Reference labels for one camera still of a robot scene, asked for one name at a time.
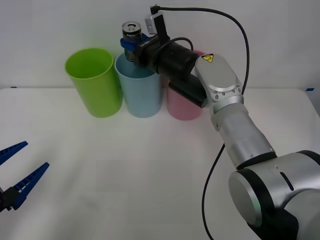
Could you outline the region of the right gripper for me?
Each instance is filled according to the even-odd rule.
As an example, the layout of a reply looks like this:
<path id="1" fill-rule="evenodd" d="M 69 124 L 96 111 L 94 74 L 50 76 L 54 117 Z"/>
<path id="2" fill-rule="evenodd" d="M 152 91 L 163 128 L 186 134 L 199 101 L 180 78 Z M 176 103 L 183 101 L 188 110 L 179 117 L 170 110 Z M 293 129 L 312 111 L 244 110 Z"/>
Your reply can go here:
<path id="1" fill-rule="evenodd" d="M 135 65 L 137 67 L 150 69 L 154 72 L 164 72 L 161 54 L 165 48 L 158 35 L 148 37 L 142 33 L 141 41 L 132 42 L 121 38 L 120 45 L 124 49 L 124 53 L 135 53 Z"/>

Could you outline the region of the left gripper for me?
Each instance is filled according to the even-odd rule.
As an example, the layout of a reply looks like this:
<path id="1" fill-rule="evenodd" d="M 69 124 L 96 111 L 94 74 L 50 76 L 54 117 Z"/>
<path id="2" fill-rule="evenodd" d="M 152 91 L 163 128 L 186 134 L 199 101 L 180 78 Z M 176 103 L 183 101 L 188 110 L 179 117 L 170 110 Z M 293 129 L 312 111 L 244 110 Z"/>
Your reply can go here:
<path id="1" fill-rule="evenodd" d="M 5 163 L 8 159 L 10 159 L 13 155 L 19 152 L 21 149 L 28 145 L 27 141 L 23 141 L 7 147 L 3 150 L 0 150 L 0 165 Z M 12 187 L 9 187 L 7 190 L 0 189 L 0 211 L 7 209 L 10 211 L 11 209 L 17 210 L 27 199 L 27 196 L 31 192 L 31 190 L 38 183 L 40 178 L 46 172 L 50 164 L 45 162 L 23 180 L 18 182 Z"/>

